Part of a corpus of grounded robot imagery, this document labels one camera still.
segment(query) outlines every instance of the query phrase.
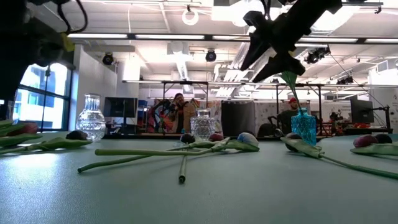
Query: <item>glass vase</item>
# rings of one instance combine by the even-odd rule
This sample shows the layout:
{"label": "glass vase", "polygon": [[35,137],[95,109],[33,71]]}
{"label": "glass vase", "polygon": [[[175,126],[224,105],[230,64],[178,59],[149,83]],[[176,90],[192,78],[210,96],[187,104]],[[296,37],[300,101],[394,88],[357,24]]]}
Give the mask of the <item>glass vase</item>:
{"label": "glass vase", "polygon": [[191,132],[194,136],[207,140],[216,131],[216,118],[209,117],[209,109],[197,110],[197,117],[191,118]]}
{"label": "glass vase", "polygon": [[298,114],[292,117],[292,132],[311,146],[317,144],[317,123],[314,116],[308,115],[306,108],[299,109]]}
{"label": "glass vase", "polygon": [[105,135],[105,118],[100,110],[101,96],[85,95],[85,109],[79,114],[76,129],[86,133],[87,140],[99,141]]}

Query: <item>tulip leaf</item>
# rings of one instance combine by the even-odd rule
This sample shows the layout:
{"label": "tulip leaf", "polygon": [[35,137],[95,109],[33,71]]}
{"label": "tulip leaf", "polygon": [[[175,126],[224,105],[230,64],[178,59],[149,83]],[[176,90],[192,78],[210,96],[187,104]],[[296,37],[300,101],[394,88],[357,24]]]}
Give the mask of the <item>tulip leaf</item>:
{"label": "tulip leaf", "polygon": [[195,141],[189,144],[189,148],[200,148],[200,149],[209,149],[213,147],[217,142],[211,141]]}
{"label": "tulip leaf", "polygon": [[27,140],[38,139],[43,136],[39,134],[19,134],[17,136],[9,136],[0,138],[0,147],[15,146]]}
{"label": "tulip leaf", "polygon": [[289,139],[282,137],[280,140],[310,157],[319,159],[321,158],[320,154],[323,154],[320,147],[311,146],[305,143],[302,139]]}
{"label": "tulip leaf", "polygon": [[8,126],[11,126],[13,123],[14,123],[13,120],[0,121],[0,129],[1,128],[6,128]]}
{"label": "tulip leaf", "polygon": [[398,145],[396,144],[371,144],[366,147],[351,149],[351,152],[362,155],[385,155],[398,156]]}
{"label": "tulip leaf", "polygon": [[284,72],[282,72],[282,75],[280,77],[286,82],[286,84],[292,90],[294,98],[296,98],[296,100],[297,100],[298,107],[300,107],[299,98],[297,97],[297,93],[296,93],[297,75],[290,71],[284,71]]}
{"label": "tulip leaf", "polygon": [[227,149],[236,149],[240,151],[249,151],[249,152],[257,152],[260,150],[259,147],[253,146],[252,144],[248,144],[245,142],[241,142],[238,140],[230,140],[226,145]]}
{"label": "tulip leaf", "polygon": [[79,148],[87,144],[92,143],[88,140],[71,140],[65,138],[55,138],[49,141],[44,141],[42,143],[33,144],[27,147],[27,150],[41,149],[45,151],[56,150],[56,149],[69,149],[69,148]]}
{"label": "tulip leaf", "polygon": [[226,145],[229,142],[229,138],[225,138],[222,141],[215,142],[216,144],[211,147],[213,152],[221,151],[227,149]]}
{"label": "tulip leaf", "polygon": [[24,126],[25,126],[25,124],[15,124],[15,125],[6,126],[5,128],[1,128],[0,129],[0,137],[6,136],[11,131],[19,130],[19,129],[23,128]]}

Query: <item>man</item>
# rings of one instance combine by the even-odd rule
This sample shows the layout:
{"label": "man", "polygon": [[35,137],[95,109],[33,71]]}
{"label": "man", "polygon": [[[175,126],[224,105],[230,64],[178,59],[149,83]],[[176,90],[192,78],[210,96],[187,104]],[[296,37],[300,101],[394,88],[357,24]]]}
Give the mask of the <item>man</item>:
{"label": "man", "polygon": [[278,120],[281,123],[281,129],[284,134],[292,132],[292,117],[297,115],[298,104],[295,98],[289,100],[290,109],[278,114]]}
{"label": "man", "polygon": [[195,107],[189,102],[185,101],[181,93],[174,96],[174,103],[176,104],[175,112],[169,114],[169,118],[173,121],[173,132],[185,133],[191,132],[191,117],[196,116]]}

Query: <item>colorful artwork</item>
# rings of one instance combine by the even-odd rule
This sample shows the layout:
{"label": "colorful artwork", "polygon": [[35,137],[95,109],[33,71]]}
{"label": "colorful artwork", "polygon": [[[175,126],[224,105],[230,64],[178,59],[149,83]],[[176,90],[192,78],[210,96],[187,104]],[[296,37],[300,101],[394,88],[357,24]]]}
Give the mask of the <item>colorful artwork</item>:
{"label": "colorful artwork", "polygon": [[[210,116],[217,119],[216,131],[221,132],[221,101],[209,101],[206,107],[205,100],[189,101],[195,109],[209,108]],[[173,122],[169,119],[170,110],[173,110],[174,103],[172,100],[155,100],[153,106],[148,112],[147,132],[148,133],[172,133]]]}

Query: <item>computer screen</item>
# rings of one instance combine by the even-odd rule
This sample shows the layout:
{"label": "computer screen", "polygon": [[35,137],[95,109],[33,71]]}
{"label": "computer screen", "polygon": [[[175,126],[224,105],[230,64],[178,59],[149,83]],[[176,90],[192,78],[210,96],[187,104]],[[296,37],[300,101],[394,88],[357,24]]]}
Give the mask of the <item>computer screen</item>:
{"label": "computer screen", "polygon": [[353,123],[373,123],[373,103],[372,101],[364,101],[350,99],[351,117]]}
{"label": "computer screen", "polygon": [[137,114],[137,98],[106,97],[104,116],[135,118]]}

